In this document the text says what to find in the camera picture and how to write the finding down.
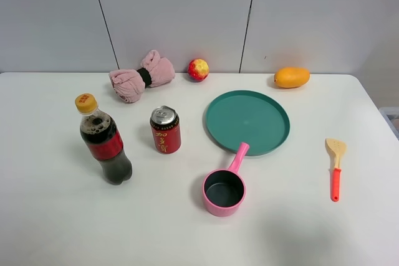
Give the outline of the red yellow apple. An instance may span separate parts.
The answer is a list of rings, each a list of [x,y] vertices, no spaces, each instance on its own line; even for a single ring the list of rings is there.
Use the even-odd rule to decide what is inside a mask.
[[[196,82],[202,82],[209,75],[208,63],[203,59],[194,59],[189,63],[188,75]]]

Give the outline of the teal round plate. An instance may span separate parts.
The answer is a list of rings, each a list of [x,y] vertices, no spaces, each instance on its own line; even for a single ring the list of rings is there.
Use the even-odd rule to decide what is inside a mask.
[[[283,107],[251,90],[234,90],[216,97],[207,107],[204,124],[220,147],[236,152],[247,143],[248,156],[268,154],[289,136],[291,124]]]

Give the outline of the pink toy saucepan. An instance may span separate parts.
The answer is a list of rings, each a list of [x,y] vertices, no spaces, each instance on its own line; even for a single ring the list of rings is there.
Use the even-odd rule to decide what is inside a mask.
[[[210,214],[231,216],[244,201],[246,185],[239,169],[248,149],[247,143],[241,143],[229,168],[217,169],[205,177],[202,184],[203,203]]]

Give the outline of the grey storage bin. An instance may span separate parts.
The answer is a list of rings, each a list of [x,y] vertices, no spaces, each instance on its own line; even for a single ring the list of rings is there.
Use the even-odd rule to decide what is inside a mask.
[[[399,139],[399,107],[381,107],[379,111],[393,134]]]

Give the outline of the red drink can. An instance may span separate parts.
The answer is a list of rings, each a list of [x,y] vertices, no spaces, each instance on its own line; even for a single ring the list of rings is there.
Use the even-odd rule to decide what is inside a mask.
[[[162,154],[176,152],[181,146],[180,118],[177,112],[166,106],[155,108],[150,125],[156,149]]]

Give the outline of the orange mango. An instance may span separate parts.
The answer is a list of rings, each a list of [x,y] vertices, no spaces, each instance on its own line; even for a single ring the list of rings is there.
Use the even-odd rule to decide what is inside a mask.
[[[310,79],[310,72],[301,67],[284,67],[274,74],[274,83],[280,88],[297,88]]]

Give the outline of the cola bottle yellow cap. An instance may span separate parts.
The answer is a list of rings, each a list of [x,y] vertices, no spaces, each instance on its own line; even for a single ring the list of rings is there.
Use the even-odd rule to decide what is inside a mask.
[[[124,151],[122,137],[114,119],[99,109],[92,94],[84,93],[75,99],[82,115],[80,135],[103,171],[106,181],[122,184],[132,176],[132,164]]]

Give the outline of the pink rolled towel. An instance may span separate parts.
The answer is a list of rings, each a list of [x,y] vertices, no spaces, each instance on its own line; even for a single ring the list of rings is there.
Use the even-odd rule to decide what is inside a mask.
[[[125,103],[137,102],[146,88],[155,88],[175,78],[172,63],[161,57],[157,50],[151,50],[140,63],[140,68],[120,69],[109,73],[115,93]]]

